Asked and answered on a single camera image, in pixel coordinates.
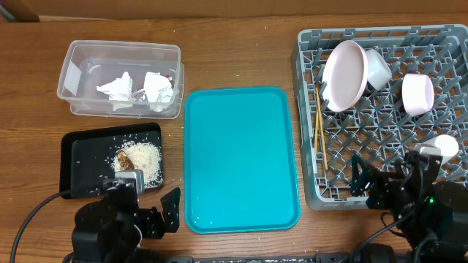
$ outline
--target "white object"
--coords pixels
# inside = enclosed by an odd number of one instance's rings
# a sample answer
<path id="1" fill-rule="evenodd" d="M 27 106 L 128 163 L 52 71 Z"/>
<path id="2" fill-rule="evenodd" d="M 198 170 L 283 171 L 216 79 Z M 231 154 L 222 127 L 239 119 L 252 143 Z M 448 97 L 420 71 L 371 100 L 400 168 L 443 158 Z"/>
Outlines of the white object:
<path id="1" fill-rule="evenodd" d="M 128 72 L 124 72 L 122 77 L 118 77 L 111 83 L 97 86 L 96 89 L 99 92 L 109 95 L 109 100 L 113 101 L 134 101 L 132 98 L 132 86 L 133 80 Z M 113 111 L 124 107 L 131 107 L 132 103 L 113 103 Z"/>
<path id="2" fill-rule="evenodd" d="M 67 69 L 67 76 L 65 77 L 64 87 L 69 90 L 74 96 L 78 90 L 78 83 L 80 82 L 81 70 L 70 61 Z"/>
<path id="3" fill-rule="evenodd" d="M 366 89 L 368 72 L 366 53 L 358 43 L 347 40 L 336 46 L 322 77 L 327 83 L 323 99 L 330 101 L 328 108 L 341 112 L 352 107 Z"/>
<path id="4" fill-rule="evenodd" d="M 128 72 L 133 92 L 144 86 L 146 72 L 160 72 L 173 79 L 173 96 L 169 102 L 109 101 L 96 86 L 109 83 Z M 77 40 L 71 43 L 64 58 L 57 86 L 57 96 L 70 104 L 76 115 L 174 119 L 181 112 L 184 96 L 184 65 L 176 45 L 142 42 Z M 114 104 L 121 107 L 113 111 Z M 165 109 L 156 112 L 150 106 Z"/>
<path id="5" fill-rule="evenodd" d="M 164 76 L 161 76 L 159 72 L 146 72 L 145 84 L 143 86 L 145 90 L 146 97 L 148 102 L 170 102 L 170 99 L 173 97 L 173 87 L 169 79 Z M 155 112 L 161 112 L 162 110 L 169 107 L 169 104 L 166 105 L 151 105 L 150 109 Z"/>
<path id="6" fill-rule="evenodd" d="M 452 159 L 458 153 L 458 142 L 450 135 L 442 134 L 423 142 L 424 145 L 431 145 L 440 149 L 442 164 Z"/>
<path id="7" fill-rule="evenodd" d="M 412 116 L 427 113 L 434 105 L 434 86 L 427 75 L 406 74 L 401 87 L 404 111 Z"/>
<path id="8" fill-rule="evenodd" d="M 379 91 L 391 80 L 392 72 L 385 60 L 383 60 L 383 57 L 376 50 L 367 50 L 366 57 L 369 64 L 367 81 Z"/>

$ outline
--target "clear plastic container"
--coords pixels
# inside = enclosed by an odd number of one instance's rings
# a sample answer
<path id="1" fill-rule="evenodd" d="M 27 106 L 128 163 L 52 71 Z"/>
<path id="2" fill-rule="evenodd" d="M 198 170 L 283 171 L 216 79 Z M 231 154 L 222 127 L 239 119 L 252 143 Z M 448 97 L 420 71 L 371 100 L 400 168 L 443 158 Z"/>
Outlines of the clear plastic container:
<path id="1" fill-rule="evenodd" d="M 166 103 L 109 100 L 109 95 L 97 90 L 97 86 L 111 83 L 125 72 L 132 78 L 132 92 L 143 87 L 146 72 L 171 76 L 171 100 Z M 72 113 L 76 115 L 122 118 L 177 118 L 183 95 L 184 65 L 181 63 L 180 48 L 140 42 L 72 42 L 57 88 L 57 96 L 67 100 Z"/>

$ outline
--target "dish rack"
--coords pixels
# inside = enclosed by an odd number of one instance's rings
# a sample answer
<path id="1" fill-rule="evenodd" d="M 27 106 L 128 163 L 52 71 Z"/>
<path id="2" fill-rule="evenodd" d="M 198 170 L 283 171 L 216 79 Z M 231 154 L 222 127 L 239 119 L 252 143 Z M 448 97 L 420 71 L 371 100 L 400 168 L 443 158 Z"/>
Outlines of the dish rack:
<path id="1" fill-rule="evenodd" d="M 353 107 L 340 113 L 322 103 L 323 134 L 328 160 L 318 139 L 314 152 L 317 94 L 327 58 L 345 40 L 375 49 L 392 71 L 377 91 L 367 86 Z M 444 164 L 437 182 L 468 186 L 468 28 L 463 25 L 334 28 L 304 30 L 291 55 L 292 78 L 301 119 L 301 158 L 307 205 L 315 210 L 364 209 L 367 196 L 353 197 L 351 157 L 360 155 L 375 167 L 394 171 L 393 163 L 419 142 L 440 134 L 454 136 L 458 155 Z M 434 106 L 412 117 L 402 111 L 401 82 L 406 73 L 428 75 L 434 84 Z"/>

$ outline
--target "chopsticks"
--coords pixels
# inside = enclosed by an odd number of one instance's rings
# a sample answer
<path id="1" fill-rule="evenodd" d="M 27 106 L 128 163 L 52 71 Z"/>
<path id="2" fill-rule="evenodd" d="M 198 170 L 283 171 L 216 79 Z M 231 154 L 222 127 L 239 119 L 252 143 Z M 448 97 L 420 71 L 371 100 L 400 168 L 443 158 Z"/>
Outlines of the chopsticks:
<path id="1" fill-rule="evenodd" d="M 323 120 L 322 120 L 322 110 L 320 109 L 320 97 L 319 97 L 319 89 L 315 87 L 315 99 L 317 100 L 317 111 L 315 114 L 315 139 L 314 139 L 314 149 L 315 154 L 317 154 L 317 135 L 318 135 L 318 126 L 320 126 L 320 140 L 322 141 L 322 155 L 323 161 L 325 162 L 325 170 L 328 170 L 328 162 L 327 162 L 327 150 L 325 148 L 325 134 L 323 133 Z"/>

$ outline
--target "white bowl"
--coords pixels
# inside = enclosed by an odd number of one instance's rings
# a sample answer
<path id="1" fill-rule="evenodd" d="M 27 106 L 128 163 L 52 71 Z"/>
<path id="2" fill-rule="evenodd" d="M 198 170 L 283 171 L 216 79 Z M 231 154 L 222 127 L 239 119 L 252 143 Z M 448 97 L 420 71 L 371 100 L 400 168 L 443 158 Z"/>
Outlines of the white bowl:
<path id="1" fill-rule="evenodd" d="M 404 111 L 411 116 L 427 113 L 434 105 L 434 86 L 427 75 L 406 74 L 401 86 Z"/>
<path id="2" fill-rule="evenodd" d="M 327 83 L 323 99 L 329 100 L 328 108 L 341 112 L 352 107 L 366 89 L 368 72 L 366 53 L 358 43 L 347 40 L 336 46 L 322 76 Z"/>

